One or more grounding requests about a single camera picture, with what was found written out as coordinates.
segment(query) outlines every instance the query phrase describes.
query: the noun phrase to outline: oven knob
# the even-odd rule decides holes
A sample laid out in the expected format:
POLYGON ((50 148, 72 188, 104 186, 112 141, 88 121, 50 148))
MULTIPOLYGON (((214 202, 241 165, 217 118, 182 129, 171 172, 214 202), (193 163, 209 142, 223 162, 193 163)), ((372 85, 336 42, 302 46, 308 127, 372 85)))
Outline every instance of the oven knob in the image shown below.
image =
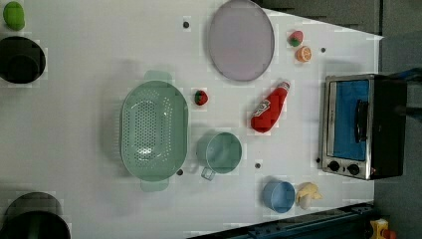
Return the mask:
POLYGON ((332 161, 329 163, 328 167, 329 169, 331 169, 331 171, 338 171, 338 169, 340 168, 340 164, 338 164, 338 162, 336 161, 332 161))
POLYGON ((359 173, 359 167, 356 164, 352 164, 347 168, 351 175, 355 176, 359 173))

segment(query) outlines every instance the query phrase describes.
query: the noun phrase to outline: red toy fruit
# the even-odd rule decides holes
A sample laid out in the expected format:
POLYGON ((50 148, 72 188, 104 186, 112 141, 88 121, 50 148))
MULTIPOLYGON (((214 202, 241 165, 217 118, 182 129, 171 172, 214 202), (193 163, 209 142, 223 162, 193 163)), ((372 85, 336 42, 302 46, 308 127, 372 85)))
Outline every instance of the red toy fruit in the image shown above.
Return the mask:
POLYGON ((292 45, 292 47, 297 47, 302 43, 303 40, 304 33, 301 31, 296 31, 289 37, 289 44, 292 45))
POLYGON ((198 106, 205 105, 208 102, 208 96, 204 91, 197 91, 195 94, 195 104, 198 106))

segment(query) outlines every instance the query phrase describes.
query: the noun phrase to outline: light blue mug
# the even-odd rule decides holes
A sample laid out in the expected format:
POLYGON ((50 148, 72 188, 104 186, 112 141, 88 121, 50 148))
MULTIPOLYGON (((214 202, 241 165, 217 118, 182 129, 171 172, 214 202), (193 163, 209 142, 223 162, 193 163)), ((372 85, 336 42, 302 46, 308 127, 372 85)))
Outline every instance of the light blue mug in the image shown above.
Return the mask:
POLYGON ((230 132, 208 133, 198 141, 196 155, 205 164, 201 176, 211 181, 215 173, 228 173, 237 167, 242 158, 242 144, 230 132))
POLYGON ((264 203, 278 213, 289 211, 295 203, 295 188, 282 180, 272 180, 264 188, 264 203))

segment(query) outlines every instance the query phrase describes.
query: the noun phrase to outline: black pot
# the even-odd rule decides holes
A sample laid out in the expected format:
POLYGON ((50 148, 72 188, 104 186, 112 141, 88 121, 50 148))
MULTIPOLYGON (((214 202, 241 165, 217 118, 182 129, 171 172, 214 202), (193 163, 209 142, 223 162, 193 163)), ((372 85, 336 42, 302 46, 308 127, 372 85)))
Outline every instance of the black pot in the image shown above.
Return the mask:
POLYGON ((10 220, 1 230, 0 239, 71 239, 66 222, 45 211, 26 212, 10 220))
POLYGON ((58 214, 62 206, 54 196, 25 194, 7 208, 0 239, 71 239, 68 224, 58 214))
POLYGON ((46 56, 35 42, 24 37, 0 41, 0 77, 14 84, 37 80, 46 68, 46 56))

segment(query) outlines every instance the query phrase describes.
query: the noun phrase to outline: purple plate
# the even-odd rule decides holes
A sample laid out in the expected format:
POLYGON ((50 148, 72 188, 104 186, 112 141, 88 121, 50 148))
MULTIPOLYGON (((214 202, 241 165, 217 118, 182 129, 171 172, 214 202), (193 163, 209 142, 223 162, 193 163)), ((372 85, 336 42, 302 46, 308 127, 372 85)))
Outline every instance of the purple plate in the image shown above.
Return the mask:
POLYGON ((236 81, 259 78, 274 54, 274 31, 267 14, 249 0, 225 3, 211 23, 208 47, 218 71, 236 81))

